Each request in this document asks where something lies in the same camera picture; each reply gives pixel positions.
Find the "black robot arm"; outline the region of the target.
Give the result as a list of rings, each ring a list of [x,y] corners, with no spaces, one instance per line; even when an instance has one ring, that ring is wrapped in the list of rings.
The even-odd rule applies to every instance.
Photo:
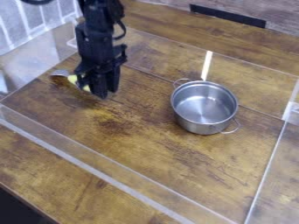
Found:
[[[120,67],[126,62],[126,45],[113,45],[126,35],[120,0],[78,0],[84,21],[74,34],[80,63],[74,69],[77,86],[105,99],[117,91]]]

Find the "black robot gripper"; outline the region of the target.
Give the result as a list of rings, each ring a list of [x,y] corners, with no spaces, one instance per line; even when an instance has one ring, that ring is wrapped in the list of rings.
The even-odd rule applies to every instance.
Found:
[[[113,45],[110,32],[90,31],[81,23],[74,28],[80,63],[74,74],[94,71],[88,78],[89,91],[98,98],[114,93],[118,86],[120,67],[126,62],[126,45]]]

